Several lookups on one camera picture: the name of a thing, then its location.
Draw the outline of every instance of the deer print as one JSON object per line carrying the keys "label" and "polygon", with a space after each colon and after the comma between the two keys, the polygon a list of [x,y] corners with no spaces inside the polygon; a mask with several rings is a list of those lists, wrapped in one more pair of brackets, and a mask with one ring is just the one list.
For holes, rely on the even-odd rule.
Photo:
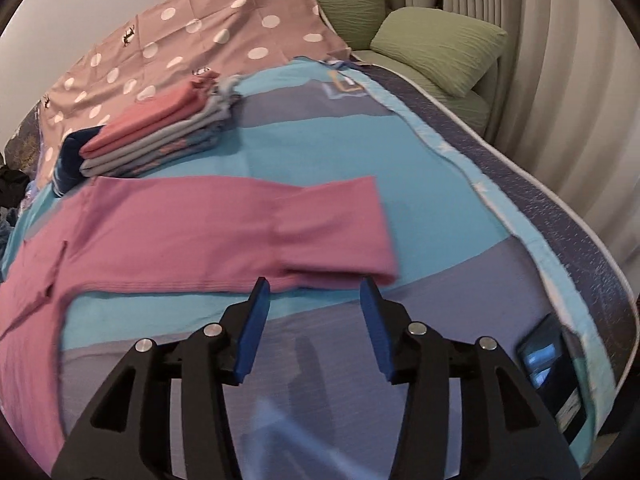
{"label": "deer print", "polygon": [[131,25],[127,29],[127,31],[124,33],[124,36],[122,37],[122,43],[124,44],[124,46],[127,46],[129,43],[131,43],[131,40],[135,35],[136,35],[136,26]]}
{"label": "deer print", "polygon": [[194,70],[193,72],[191,72],[193,75],[202,75],[206,72],[208,72],[209,70],[211,70],[208,66],[204,66],[202,68],[199,68],[197,70]]}

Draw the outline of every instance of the pink shirt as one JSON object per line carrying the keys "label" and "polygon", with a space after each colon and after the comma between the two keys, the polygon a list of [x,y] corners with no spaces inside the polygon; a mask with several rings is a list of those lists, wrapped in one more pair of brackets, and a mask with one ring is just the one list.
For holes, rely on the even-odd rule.
{"label": "pink shirt", "polygon": [[217,76],[211,71],[192,76],[157,96],[133,103],[86,143],[80,149],[80,155],[84,158],[105,155],[165,126],[188,119],[204,108]]}
{"label": "pink shirt", "polygon": [[[183,211],[177,222],[166,204]],[[372,177],[296,187],[251,178],[97,177],[23,242],[0,286],[0,399],[50,472],[64,436],[58,340],[82,292],[273,292],[391,284],[397,264]]]}

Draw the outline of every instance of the mattress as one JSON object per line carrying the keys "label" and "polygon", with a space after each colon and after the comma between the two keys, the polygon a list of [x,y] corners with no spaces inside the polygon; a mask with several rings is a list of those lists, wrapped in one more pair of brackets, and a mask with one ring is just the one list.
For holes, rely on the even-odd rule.
{"label": "mattress", "polygon": [[[297,59],[250,76],[238,91],[237,127],[215,149],[145,178],[220,174],[310,186],[375,176],[400,265],[399,281],[383,291],[387,298],[447,338],[472,342],[491,335],[512,356],[549,312],[575,333],[574,364],[592,400],[588,422],[572,443],[583,462],[638,337],[622,275],[599,241],[540,184],[386,69]],[[20,217],[3,261],[5,276],[22,241],[46,222],[57,200],[47,186]],[[172,210],[167,197],[176,229],[188,213]],[[406,389],[388,386],[378,372],[357,297],[355,290],[272,295],[254,371],[242,387],[225,389],[249,478],[388,476]],[[184,338],[242,300],[241,294],[77,297],[61,341],[65,430],[137,339]],[[593,381],[598,390],[590,397]],[[449,475],[460,455],[458,391],[453,384]],[[178,384],[172,463],[180,476],[177,401]]]}
{"label": "mattress", "polygon": [[365,63],[381,66],[396,72],[417,84],[422,90],[441,102],[471,129],[482,134],[489,120],[491,109],[487,102],[471,90],[464,97],[447,94],[436,83],[431,82],[415,68],[374,52],[373,50],[357,50],[354,55]]}

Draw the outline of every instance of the blue bedsheet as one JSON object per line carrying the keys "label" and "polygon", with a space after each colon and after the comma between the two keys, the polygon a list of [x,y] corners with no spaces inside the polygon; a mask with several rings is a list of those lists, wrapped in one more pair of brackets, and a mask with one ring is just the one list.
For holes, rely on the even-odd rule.
{"label": "blue bedsheet", "polygon": [[[414,318],[447,337],[473,341],[491,334],[509,352],[535,322],[554,307],[560,309],[562,320],[578,336],[589,339],[586,361],[579,356],[575,361],[586,391],[585,363],[590,364],[590,374],[601,380],[594,400],[600,416],[606,412],[615,384],[584,301],[528,217],[521,215],[471,161],[389,92],[349,68],[338,74],[332,67],[295,60],[245,79],[238,91],[244,97],[236,116],[238,127],[226,132],[218,147],[155,170],[145,178],[224,174],[309,186],[375,175],[401,271],[399,281],[385,293],[402,301]],[[2,264],[4,275],[27,230],[46,220],[55,201],[47,187],[20,218]],[[171,197],[167,197],[166,214],[175,218],[179,229],[181,215],[188,212],[172,210]],[[552,286],[553,301],[540,279],[540,269],[547,288]],[[241,441],[243,470],[255,472],[256,449],[264,444],[261,431],[275,418],[288,428],[283,431],[289,431],[290,440],[296,440],[292,434],[307,435],[307,451],[315,450],[314,460],[327,459],[331,449],[341,454],[337,461],[342,465],[330,467],[338,476],[323,471],[322,480],[342,478],[340,475],[384,478],[385,471],[388,473],[403,393],[398,395],[383,384],[372,362],[370,369],[356,366],[370,352],[361,314],[353,301],[356,298],[356,291],[306,289],[273,295],[270,321],[248,380],[250,386],[230,392],[228,400],[234,437]],[[92,292],[79,296],[68,311],[61,341],[67,428],[110,370],[113,356],[124,352],[130,340],[163,335],[175,338],[192,332],[218,320],[226,306],[241,300],[244,296],[236,294]],[[290,341],[290,331],[317,326],[330,329],[336,339],[309,336],[293,354],[281,352]],[[98,364],[96,356],[105,359]],[[367,424],[360,420],[350,419],[348,428],[334,428],[332,436],[314,434],[311,414],[317,399],[310,400],[300,392],[283,398],[283,384],[273,380],[287,377],[289,387],[298,384],[297,365],[303,375],[306,367],[310,377],[310,383],[305,386],[302,381],[300,388],[316,384],[327,390],[322,402],[328,406],[323,409],[345,417],[356,405],[377,411],[383,430],[372,433],[375,444],[367,440],[353,443],[358,432],[367,432]],[[347,386],[344,374],[361,380]],[[89,386],[79,384],[82,381]],[[358,398],[372,391],[376,392],[374,397]],[[590,420],[574,442],[579,460],[589,450],[594,414],[590,407]],[[453,420],[456,416],[459,421],[459,411],[452,410]],[[281,433],[270,434],[277,440]],[[289,458],[274,452],[269,460],[275,461],[267,468],[273,478],[288,478],[282,475],[288,470],[283,464]],[[452,474],[455,461],[453,454]],[[305,464],[303,470],[313,470]],[[256,478],[272,478],[270,474]]]}

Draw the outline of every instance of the phone screen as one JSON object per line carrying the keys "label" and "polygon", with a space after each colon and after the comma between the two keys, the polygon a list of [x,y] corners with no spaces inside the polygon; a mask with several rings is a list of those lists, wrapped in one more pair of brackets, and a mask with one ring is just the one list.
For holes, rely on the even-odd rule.
{"label": "phone screen", "polygon": [[516,348],[527,377],[570,444],[587,420],[574,363],[553,314],[546,316]]}

